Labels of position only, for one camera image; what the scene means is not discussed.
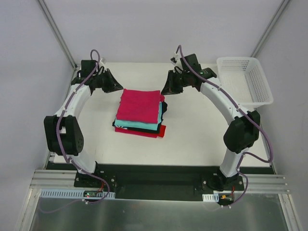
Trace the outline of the black t shirt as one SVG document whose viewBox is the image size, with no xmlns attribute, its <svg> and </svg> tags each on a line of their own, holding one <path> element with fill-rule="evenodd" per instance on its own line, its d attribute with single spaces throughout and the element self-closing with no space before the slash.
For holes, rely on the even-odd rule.
<svg viewBox="0 0 308 231">
<path fill-rule="evenodd" d="M 167 111 L 167 103 L 160 102 L 158 111 L 158 123 L 144 123 L 115 119 L 112 126 L 115 128 L 123 128 L 132 131 L 147 132 L 151 134 L 158 134 L 163 121 L 163 114 Z"/>
</svg>

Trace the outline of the pink t shirt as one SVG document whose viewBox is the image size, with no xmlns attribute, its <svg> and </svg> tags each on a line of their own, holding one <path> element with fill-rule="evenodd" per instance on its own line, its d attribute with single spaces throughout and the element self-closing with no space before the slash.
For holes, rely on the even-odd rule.
<svg viewBox="0 0 308 231">
<path fill-rule="evenodd" d="M 158 123 L 160 103 L 165 100 L 161 91 L 140 91 L 124 89 L 120 98 L 116 119 L 142 122 Z"/>
</svg>

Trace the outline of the red t shirt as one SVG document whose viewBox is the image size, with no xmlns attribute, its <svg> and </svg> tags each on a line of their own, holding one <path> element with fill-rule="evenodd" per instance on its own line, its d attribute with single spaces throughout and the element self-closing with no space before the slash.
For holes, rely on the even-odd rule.
<svg viewBox="0 0 308 231">
<path fill-rule="evenodd" d="M 158 133 L 149 133 L 144 131 L 133 131 L 129 129 L 123 129 L 123 128 L 115 128 L 115 132 L 125 133 L 125 134 L 132 134 L 132 135 L 138 135 L 143 137 L 149 137 L 149 138 L 163 138 L 165 135 L 166 126 L 161 125 Z"/>
</svg>

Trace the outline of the teal t shirt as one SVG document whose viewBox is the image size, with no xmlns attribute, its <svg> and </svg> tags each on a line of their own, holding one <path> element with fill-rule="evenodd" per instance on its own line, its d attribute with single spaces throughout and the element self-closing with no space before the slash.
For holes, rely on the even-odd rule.
<svg viewBox="0 0 308 231">
<path fill-rule="evenodd" d="M 158 111 L 158 122 L 157 123 L 144 123 L 144 122 L 135 122 L 135 121 L 126 121 L 115 119 L 114 125 L 119 128 L 140 128 L 147 130 L 157 130 L 158 125 L 162 122 L 162 102 L 159 103 L 159 111 Z"/>
</svg>

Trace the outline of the white plastic laundry basket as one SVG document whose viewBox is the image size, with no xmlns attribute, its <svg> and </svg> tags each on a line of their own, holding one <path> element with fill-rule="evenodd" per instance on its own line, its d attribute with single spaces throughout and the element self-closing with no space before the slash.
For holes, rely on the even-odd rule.
<svg viewBox="0 0 308 231">
<path fill-rule="evenodd" d="M 273 96 L 258 59 L 253 57 L 217 58 L 218 78 L 239 104 L 258 108 L 273 103 Z"/>
</svg>

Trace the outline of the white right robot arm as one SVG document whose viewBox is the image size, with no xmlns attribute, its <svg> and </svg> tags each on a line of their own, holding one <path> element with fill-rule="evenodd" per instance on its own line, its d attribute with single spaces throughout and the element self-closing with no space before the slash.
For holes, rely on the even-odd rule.
<svg viewBox="0 0 308 231">
<path fill-rule="evenodd" d="M 239 104 L 222 89 L 217 74 L 211 68 L 202 68 L 195 54 L 180 57 L 175 53 L 170 59 L 173 70 L 167 75 L 162 89 L 163 95 L 183 92 L 184 87 L 191 86 L 206 96 L 221 112 L 228 128 L 223 136 L 226 153 L 217 173 L 207 179 L 208 188 L 223 191 L 234 185 L 239 177 L 238 169 L 244 151 L 253 146 L 259 138 L 260 115 L 257 111 L 245 109 L 239 112 Z"/>
</svg>

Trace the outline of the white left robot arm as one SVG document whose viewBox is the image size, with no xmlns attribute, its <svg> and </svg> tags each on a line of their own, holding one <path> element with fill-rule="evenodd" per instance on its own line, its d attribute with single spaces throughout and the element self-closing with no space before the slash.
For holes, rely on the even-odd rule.
<svg viewBox="0 0 308 231">
<path fill-rule="evenodd" d="M 79 173 L 86 174 L 85 182 L 91 187 L 99 186 L 102 176 L 95 171 L 94 157 L 84 149 L 85 141 L 78 118 L 96 89 L 111 93 L 122 90 L 123 87 L 105 66 L 103 59 L 82 60 L 63 105 L 54 115 L 44 118 L 49 151 L 62 156 L 68 164 L 75 165 Z"/>
</svg>

